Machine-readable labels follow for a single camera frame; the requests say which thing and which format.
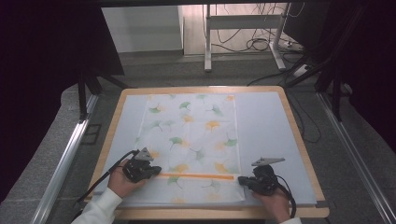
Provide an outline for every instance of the gray carpet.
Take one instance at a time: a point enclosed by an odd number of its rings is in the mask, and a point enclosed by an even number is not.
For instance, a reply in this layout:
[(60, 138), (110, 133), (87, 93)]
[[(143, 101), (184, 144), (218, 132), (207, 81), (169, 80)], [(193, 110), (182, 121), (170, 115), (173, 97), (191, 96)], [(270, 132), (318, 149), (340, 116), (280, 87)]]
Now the gray carpet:
[[(245, 86), (251, 80), (277, 73), (270, 55), (219, 56), (213, 59), (213, 71), (205, 73), (203, 57), (136, 58), (122, 54), (125, 77), (118, 79), (130, 86)], [(282, 77), (264, 79), (255, 85), (276, 85)], [(304, 218), (303, 223), (383, 223), (373, 201), (363, 186), (346, 150), (335, 133), (313, 89), (311, 77), (289, 89), (293, 113), (301, 129), (305, 146), (331, 208), (328, 219)], [(92, 115), (92, 129), (101, 127), (95, 139), (86, 134), (69, 170), (63, 188), (47, 223), (70, 223), (77, 212), (75, 200), (87, 189), (96, 165), (108, 125), (113, 116), (121, 89), (100, 79), (103, 93)], [(65, 92), (63, 106), (42, 146), (32, 159), (20, 181), (0, 207), (0, 223), (27, 223), (38, 205), (52, 172), (62, 156), (73, 128), (78, 122), (76, 87)], [(349, 134), (361, 151), (371, 172), (396, 204), (396, 156), (380, 136), (342, 99), (341, 115)], [(186, 221), (134, 221), (132, 223), (185, 223)], [(189, 221), (189, 223), (226, 223), (226, 221)], [(227, 223), (262, 223), (258, 220), (236, 220)]]

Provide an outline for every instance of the white wall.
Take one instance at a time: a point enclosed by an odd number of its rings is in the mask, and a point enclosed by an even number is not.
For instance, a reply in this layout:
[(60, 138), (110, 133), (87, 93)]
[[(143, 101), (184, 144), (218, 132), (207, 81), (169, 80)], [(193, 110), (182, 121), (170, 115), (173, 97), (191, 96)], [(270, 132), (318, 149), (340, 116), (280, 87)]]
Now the white wall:
[(183, 49), (181, 7), (104, 7), (117, 52)]

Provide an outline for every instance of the metal frame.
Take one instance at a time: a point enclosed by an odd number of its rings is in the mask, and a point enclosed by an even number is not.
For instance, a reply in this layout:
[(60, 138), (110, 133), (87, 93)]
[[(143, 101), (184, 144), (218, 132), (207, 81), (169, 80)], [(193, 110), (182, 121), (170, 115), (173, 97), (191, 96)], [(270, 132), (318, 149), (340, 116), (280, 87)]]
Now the metal frame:
[(368, 193), (370, 194), (379, 214), (383, 218), (386, 224), (396, 223), (396, 216), (389, 205), (388, 199), (385, 197), (382, 189), (378, 186), (369, 168), (364, 162), (359, 150), (353, 144), (352, 139), (349, 137), (347, 130), (345, 129), (342, 122), (338, 121), (338, 118), (332, 112), (332, 104), (328, 99), (327, 93), (322, 92), (317, 94), (322, 106), (324, 107), (332, 126), (338, 134), (342, 144), (346, 149), (350, 160), (355, 166), (356, 171), (361, 177), (364, 187), (366, 187)]
[(97, 99), (98, 97), (96, 95), (91, 96), (87, 104), (87, 117), (82, 122), (78, 123), (75, 130), (73, 131), (66, 149), (64, 150), (64, 154), (62, 155), (61, 160), (56, 167), (56, 170), (46, 188), (46, 191), (44, 192), (43, 197), (40, 200), (40, 204), (35, 210), (35, 214), (30, 223), (38, 224), (45, 223), (47, 221), (52, 206), (56, 201), (58, 193), (62, 187), (62, 184), (64, 183), (64, 179), (66, 178), (66, 175), (69, 171), (70, 165), (76, 155), (82, 135), (87, 129)]
[(211, 16), (210, 5), (206, 5), (206, 42), (205, 42), (205, 71), (212, 71), (212, 52), (210, 31), (230, 29), (276, 29), (274, 41), (269, 43), (274, 55), (277, 68), (285, 71), (286, 66), (277, 48), (286, 18), (288, 17), (290, 3), (286, 4), (281, 15), (238, 15), (238, 16)]

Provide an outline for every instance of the hand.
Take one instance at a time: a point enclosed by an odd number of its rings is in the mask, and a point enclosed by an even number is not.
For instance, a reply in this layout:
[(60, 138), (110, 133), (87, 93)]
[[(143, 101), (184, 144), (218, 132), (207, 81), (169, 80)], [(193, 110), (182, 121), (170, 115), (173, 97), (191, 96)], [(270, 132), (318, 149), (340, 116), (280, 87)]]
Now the hand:
[(141, 180), (137, 183), (131, 182), (123, 173), (122, 167), (126, 164), (128, 160), (124, 160), (120, 163), (111, 174), (108, 180), (107, 187), (113, 190), (120, 198), (123, 198), (130, 194), (135, 189), (138, 189), (146, 184), (147, 179)]
[(276, 222), (281, 223), (290, 219), (289, 200), (281, 189), (276, 189), (271, 196), (260, 195), (256, 192), (252, 195), (262, 202), (265, 210), (275, 218)]

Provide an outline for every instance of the orange stripe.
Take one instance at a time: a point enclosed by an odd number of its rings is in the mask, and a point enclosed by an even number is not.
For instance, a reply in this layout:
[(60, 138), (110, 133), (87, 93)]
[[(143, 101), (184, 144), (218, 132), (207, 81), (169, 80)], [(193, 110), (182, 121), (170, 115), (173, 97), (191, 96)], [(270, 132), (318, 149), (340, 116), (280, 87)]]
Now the orange stripe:
[(233, 180), (233, 175), (193, 175), (193, 174), (165, 174), (159, 173), (158, 176), (180, 176), (191, 178), (209, 178), (209, 179), (228, 179)]

